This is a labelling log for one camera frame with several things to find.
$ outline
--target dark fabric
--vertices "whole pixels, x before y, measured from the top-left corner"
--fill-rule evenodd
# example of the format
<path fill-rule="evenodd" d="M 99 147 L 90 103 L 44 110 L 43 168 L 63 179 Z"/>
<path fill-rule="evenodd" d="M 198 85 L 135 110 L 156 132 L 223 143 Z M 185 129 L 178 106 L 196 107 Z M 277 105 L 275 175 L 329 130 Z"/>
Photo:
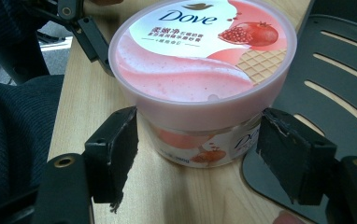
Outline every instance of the dark fabric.
<path fill-rule="evenodd" d="M 17 85 L 34 77 L 50 74 L 36 32 L 28 35 L 22 42 L 0 46 L 0 65 Z"/>
<path fill-rule="evenodd" d="M 63 77 L 0 84 L 0 203 L 40 183 Z"/>
<path fill-rule="evenodd" d="M 30 16 L 22 0 L 0 0 L 0 46 L 23 41 L 47 21 Z"/>

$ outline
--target container lid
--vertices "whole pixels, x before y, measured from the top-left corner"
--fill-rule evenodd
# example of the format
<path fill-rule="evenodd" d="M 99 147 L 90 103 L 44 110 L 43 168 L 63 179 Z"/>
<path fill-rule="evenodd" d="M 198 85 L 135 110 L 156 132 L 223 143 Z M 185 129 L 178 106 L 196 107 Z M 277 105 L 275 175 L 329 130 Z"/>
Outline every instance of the container lid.
<path fill-rule="evenodd" d="M 261 112 L 277 91 L 269 96 L 257 91 L 281 84 L 278 77 L 285 76 L 295 45 L 290 23 L 265 3 L 163 1 L 119 29 L 109 60 L 134 104 L 147 99 L 197 107 L 258 94 L 263 106 L 255 107 Z"/>

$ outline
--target product label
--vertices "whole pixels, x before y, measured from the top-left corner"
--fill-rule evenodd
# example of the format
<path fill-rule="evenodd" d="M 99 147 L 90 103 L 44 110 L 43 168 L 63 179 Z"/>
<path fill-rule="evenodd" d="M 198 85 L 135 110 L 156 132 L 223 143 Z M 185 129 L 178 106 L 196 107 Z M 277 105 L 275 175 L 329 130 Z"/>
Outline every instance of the product label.
<path fill-rule="evenodd" d="M 205 102 L 243 93 L 270 77 L 286 54 L 278 21 L 252 2 L 181 1 L 131 24 L 115 61 L 144 93 Z"/>
<path fill-rule="evenodd" d="M 175 133 L 149 124 L 157 151 L 167 159 L 195 168 L 224 165 L 257 146 L 260 116 L 230 130 Z"/>

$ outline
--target plastic container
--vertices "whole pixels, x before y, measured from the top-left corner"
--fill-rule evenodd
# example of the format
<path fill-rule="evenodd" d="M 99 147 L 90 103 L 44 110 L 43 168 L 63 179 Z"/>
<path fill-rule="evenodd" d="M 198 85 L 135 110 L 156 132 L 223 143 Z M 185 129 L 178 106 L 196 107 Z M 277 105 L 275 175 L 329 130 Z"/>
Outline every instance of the plastic container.
<path fill-rule="evenodd" d="M 292 25 L 266 3 L 163 1 L 120 27 L 108 58 L 156 149 L 212 167 L 256 146 L 260 113 L 277 97 L 295 48 Z"/>

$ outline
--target gray cloth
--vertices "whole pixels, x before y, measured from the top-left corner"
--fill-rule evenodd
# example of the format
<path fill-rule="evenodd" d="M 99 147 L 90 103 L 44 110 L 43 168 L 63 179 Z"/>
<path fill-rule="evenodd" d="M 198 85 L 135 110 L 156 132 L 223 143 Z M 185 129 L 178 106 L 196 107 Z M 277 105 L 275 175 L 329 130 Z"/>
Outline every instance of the gray cloth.
<path fill-rule="evenodd" d="M 0 203 L 40 183 L 63 77 L 0 84 Z"/>

